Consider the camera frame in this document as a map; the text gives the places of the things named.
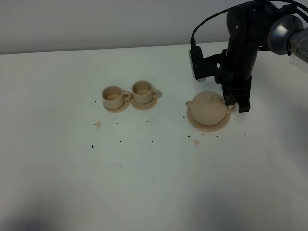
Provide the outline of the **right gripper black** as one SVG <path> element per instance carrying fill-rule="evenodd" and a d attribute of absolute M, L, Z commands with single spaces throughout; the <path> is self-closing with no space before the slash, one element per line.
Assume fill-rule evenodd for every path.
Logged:
<path fill-rule="evenodd" d="M 215 76 L 215 82 L 222 85 L 225 104 L 237 103 L 239 113 L 249 112 L 251 107 L 251 73 L 258 50 L 259 45 L 252 41 L 230 38 L 219 68 L 221 73 Z"/>

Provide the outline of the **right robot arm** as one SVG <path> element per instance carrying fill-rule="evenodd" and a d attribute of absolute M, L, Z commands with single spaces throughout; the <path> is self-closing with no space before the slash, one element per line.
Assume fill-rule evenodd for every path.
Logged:
<path fill-rule="evenodd" d="M 307 12 L 307 7 L 294 0 L 286 0 L 280 8 L 269 0 L 254 0 L 228 10 L 229 41 L 221 73 L 215 77 L 227 106 L 237 104 L 240 113 L 250 110 L 252 69 L 258 51 L 290 54 L 291 38 L 304 29 Z"/>

